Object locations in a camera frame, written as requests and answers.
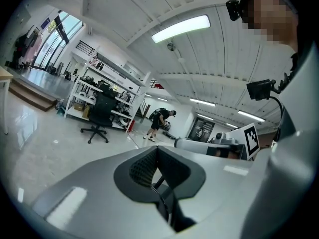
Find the shorts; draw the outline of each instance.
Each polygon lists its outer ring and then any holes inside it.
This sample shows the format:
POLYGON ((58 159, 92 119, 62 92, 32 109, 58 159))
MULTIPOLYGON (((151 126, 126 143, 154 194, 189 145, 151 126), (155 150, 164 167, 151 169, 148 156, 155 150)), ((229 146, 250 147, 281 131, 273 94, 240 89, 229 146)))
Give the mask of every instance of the shorts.
POLYGON ((153 123, 152 123, 152 125, 151 125, 151 129, 156 129, 156 130, 158 130, 158 129, 160 128, 159 119, 160 119, 159 116, 155 116, 155 117, 154 117, 153 123))

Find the wooden step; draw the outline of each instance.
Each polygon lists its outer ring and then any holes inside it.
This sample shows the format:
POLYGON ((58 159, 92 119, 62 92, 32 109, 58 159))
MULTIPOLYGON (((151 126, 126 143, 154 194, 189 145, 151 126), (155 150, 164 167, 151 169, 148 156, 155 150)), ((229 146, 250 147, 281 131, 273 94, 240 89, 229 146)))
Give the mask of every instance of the wooden step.
POLYGON ((33 96, 46 101, 49 104, 55 105, 57 100, 54 97, 51 97, 47 95, 46 93, 43 93, 42 91, 34 88, 33 86, 29 85, 28 83, 24 82, 23 80, 20 79, 13 79, 12 82, 19 86, 20 88, 24 89, 25 92, 29 92, 33 96))
POLYGON ((26 101, 28 104, 31 104, 32 106, 37 107, 38 109, 45 112, 50 110, 55 105, 52 103, 48 103, 47 101, 44 101, 36 95, 33 95, 32 92, 25 91, 24 87, 21 87, 15 82, 10 83, 9 91, 17 97, 19 97, 20 99, 26 101))

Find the glossy white floor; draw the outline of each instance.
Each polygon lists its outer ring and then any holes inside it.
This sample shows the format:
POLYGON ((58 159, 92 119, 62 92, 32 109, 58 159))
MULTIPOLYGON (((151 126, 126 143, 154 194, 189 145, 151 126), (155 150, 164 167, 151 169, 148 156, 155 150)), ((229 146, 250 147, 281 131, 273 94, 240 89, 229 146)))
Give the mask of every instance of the glossy white floor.
POLYGON ((161 133, 157 134, 156 143, 143 139, 143 127, 130 134, 107 128, 109 143, 97 135, 88 144, 90 133, 81 133, 80 128, 89 128, 90 123, 64 119, 55 109, 45 113, 11 93, 7 121, 9 134, 0 132, 1 180, 15 197, 18 189, 23 189, 23 202, 27 204, 47 187, 90 161, 139 147, 173 146, 173 140, 161 133))

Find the floor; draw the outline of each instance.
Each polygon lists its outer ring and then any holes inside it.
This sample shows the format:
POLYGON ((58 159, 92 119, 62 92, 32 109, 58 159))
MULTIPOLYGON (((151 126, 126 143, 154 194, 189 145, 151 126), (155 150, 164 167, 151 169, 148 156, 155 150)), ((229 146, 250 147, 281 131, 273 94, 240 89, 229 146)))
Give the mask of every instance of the floor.
POLYGON ((67 98, 65 94, 68 95, 73 87, 73 82, 66 80, 62 76, 51 75, 43 70, 31 69, 16 72, 32 83, 44 88, 48 93, 60 98, 67 98))
POLYGON ((23 202, 27 204, 47 187, 90 161, 134 148, 173 146, 174 143, 161 132, 156 135, 156 143, 143 139, 151 125, 147 119, 142 122, 138 119, 130 134, 107 128, 109 143, 96 136, 88 144, 90 133, 80 133, 80 128, 90 127, 85 120, 64 119, 55 109, 43 112, 11 93, 7 111, 9 134, 0 132, 0 178, 14 197, 19 188, 23 189, 23 202))

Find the ceiling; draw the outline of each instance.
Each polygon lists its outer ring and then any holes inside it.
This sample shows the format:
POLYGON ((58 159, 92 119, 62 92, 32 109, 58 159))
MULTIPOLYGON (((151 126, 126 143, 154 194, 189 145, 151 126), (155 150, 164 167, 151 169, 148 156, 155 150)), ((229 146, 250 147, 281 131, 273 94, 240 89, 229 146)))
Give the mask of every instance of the ceiling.
POLYGON ((181 103, 220 123, 244 126, 255 122, 238 114, 254 114, 266 121, 256 124, 270 132, 280 121, 273 100, 250 100, 246 84, 275 79, 279 82, 292 66, 291 48, 270 45, 253 32, 232 22, 228 0, 49 0, 53 6, 81 19, 110 39, 139 65, 151 70, 162 86, 181 103), (208 15, 211 27, 154 43, 151 36, 166 27, 199 15, 208 15), (189 98, 216 103, 198 105, 189 98))

